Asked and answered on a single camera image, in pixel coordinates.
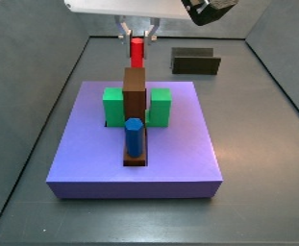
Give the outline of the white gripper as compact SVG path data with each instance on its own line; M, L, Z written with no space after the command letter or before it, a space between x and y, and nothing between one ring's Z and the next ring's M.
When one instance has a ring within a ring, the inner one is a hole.
M148 57L149 45L156 41L159 18L188 19L181 0L64 0L64 4L72 12L114 15L117 39L125 45L126 57L130 57L132 30L126 26L125 15L150 17L149 28L144 31L144 58Z

